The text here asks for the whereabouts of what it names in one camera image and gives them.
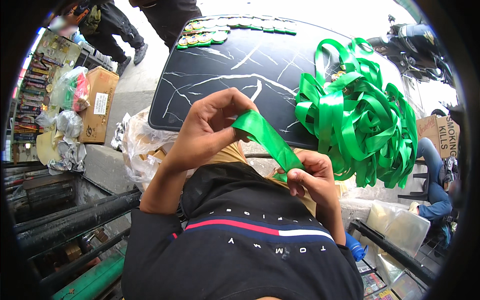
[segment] green pipe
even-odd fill
[[[125,255],[127,247],[120,252]],[[53,300],[94,299],[122,273],[124,256],[116,252],[52,296]]]

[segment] green ribbon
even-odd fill
[[[328,86],[324,86],[325,44],[338,51],[346,72]],[[318,138],[318,152],[332,160],[336,180],[356,173],[359,187],[373,186],[378,178],[387,188],[396,184],[404,188],[417,155],[415,113],[393,84],[383,89],[380,66],[365,58],[372,53],[362,38],[352,39],[348,48],[333,39],[321,41],[315,53],[316,77],[300,76],[295,116]],[[303,168],[260,114],[249,111],[232,126],[248,132],[285,171]],[[278,178],[286,180],[284,174]]]

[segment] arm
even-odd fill
[[[245,138],[230,127],[235,115],[257,106],[236,88],[213,93],[190,108],[177,140],[162,161],[140,202],[149,214],[177,211],[187,170],[206,164],[229,144]]]
[[[317,203],[316,219],[330,232],[335,243],[345,245],[340,202],[335,191],[332,162],[324,154],[313,151],[300,151],[298,158],[305,170],[292,169],[287,173],[287,184],[292,196],[303,197],[307,188],[312,199]]]

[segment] black pants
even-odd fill
[[[139,8],[171,51],[185,23],[202,15],[196,4],[196,0],[158,0]]]
[[[133,48],[144,45],[144,38],[138,34],[137,29],[130,23],[127,16],[113,3],[108,2],[99,6],[101,18],[97,34],[84,35],[86,41],[97,48],[102,54],[109,55],[113,61],[122,63],[127,57],[112,35],[119,35]]]

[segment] black shirt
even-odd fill
[[[184,231],[175,215],[133,210],[125,299],[362,299],[350,250],[297,197],[260,178],[207,185]]]

